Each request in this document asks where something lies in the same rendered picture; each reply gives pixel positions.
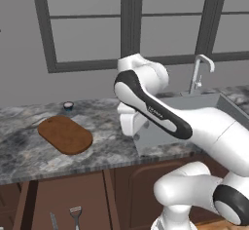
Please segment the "grey steel sink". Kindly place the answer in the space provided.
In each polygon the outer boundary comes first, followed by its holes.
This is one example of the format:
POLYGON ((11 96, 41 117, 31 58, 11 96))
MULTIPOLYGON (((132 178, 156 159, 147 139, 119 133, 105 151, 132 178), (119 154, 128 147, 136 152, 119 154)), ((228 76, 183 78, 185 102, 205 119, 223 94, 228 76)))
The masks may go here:
MULTIPOLYGON (((223 94, 164 97, 162 101, 177 109, 216 107, 232 116, 249 131, 249 114, 223 94)), ((200 149, 191 142, 177 139, 164 132, 153 122, 149 123, 148 129, 143 126, 137 133, 140 135, 140 139, 133 139, 139 156, 170 156, 187 152, 200 152, 200 149)))

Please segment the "brown wooden cutting board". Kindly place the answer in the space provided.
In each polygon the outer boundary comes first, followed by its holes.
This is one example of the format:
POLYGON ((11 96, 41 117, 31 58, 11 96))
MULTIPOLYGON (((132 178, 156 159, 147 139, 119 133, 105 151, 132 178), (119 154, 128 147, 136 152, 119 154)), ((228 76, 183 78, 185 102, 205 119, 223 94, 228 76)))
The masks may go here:
POLYGON ((69 117, 52 116, 38 126, 39 135, 60 153, 76 155, 86 151, 93 142, 93 136, 69 117))

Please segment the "silver tap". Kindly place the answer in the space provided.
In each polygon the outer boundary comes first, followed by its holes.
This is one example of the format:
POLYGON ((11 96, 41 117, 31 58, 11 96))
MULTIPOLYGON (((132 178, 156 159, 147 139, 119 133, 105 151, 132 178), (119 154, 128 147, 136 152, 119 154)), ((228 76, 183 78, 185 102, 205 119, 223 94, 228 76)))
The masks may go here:
POLYGON ((189 94, 192 95, 197 88, 201 87, 201 77, 198 76, 198 71, 201 63, 205 63, 209 66, 209 72, 213 73, 215 71, 215 63, 212 59, 205 55, 197 55, 195 59, 194 73, 189 89, 189 94))

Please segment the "brown wooden drawer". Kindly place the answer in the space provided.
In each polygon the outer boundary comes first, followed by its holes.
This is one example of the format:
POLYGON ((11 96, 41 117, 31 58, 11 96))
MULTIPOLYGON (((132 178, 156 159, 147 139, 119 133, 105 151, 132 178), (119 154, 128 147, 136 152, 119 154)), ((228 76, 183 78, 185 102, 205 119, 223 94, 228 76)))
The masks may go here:
POLYGON ((71 208, 81 207, 80 230, 121 230, 110 172, 25 181, 13 230, 75 230, 71 208))

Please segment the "dark grey window frame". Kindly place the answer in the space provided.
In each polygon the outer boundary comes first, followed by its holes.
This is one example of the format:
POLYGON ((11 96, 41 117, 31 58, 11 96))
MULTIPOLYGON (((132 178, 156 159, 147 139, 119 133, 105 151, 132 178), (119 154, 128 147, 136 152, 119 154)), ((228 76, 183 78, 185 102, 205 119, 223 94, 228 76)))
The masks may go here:
MULTIPOLYGON (((76 71, 106 70, 117 67, 115 59, 78 60, 59 62, 56 57, 48 0, 34 0, 42 38, 47 69, 50 73, 76 71)), ((196 39, 196 54, 205 54, 215 61, 249 60, 249 49, 242 52, 215 53, 214 43, 217 37, 225 0, 204 0, 200 17, 200 26, 196 39)), ((121 56, 135 54, 140 51, 142 19, 142 0, 121 0, 121 12, 116 15, 121 26, 121 56)))

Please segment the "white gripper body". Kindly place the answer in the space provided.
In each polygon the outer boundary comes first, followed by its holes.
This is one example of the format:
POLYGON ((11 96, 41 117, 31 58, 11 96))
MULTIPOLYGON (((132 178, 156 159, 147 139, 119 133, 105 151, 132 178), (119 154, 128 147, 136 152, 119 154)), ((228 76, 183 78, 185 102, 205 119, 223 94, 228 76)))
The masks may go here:
POLYGON ((120 114, 122 132, 126 136, 134 136, 146 122, 147 118, 139 112, 120 114))

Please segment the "silver knife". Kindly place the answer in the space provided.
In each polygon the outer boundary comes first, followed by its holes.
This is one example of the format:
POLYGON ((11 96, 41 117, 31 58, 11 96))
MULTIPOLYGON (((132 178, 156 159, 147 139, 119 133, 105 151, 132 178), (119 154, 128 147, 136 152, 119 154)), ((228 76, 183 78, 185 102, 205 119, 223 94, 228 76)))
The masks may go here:
POLYGON ((53 230, 58 230, 55 215, 52 212, 50 212, 50 216, 51 216, 51 221, 52 221, 52 225, 53 225, 53 230))

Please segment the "brown cupboard front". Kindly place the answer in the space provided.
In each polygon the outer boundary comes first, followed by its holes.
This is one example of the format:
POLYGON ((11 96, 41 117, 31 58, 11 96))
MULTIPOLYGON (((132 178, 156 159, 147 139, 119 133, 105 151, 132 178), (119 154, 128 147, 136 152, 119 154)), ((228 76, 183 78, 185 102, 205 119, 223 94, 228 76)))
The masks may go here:
POLYGON ((19 183, 0 185, 0 227, 13 230, 21 192, 19 183))

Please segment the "brown cupboard door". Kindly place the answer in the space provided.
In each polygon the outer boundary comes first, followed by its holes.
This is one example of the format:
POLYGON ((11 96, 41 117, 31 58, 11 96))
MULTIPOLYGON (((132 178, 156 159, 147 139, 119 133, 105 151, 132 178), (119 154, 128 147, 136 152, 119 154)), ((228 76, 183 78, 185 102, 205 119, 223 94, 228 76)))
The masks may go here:
POLYGON ((203 162, 204 158, 196 155, 190 158, 156 162, 139 167, 132 174, 129 181, 127 230, 150 229, 152 223, 162 211, 162 205, 154 196, 154 183, 163 175, 195 161, 203 162))

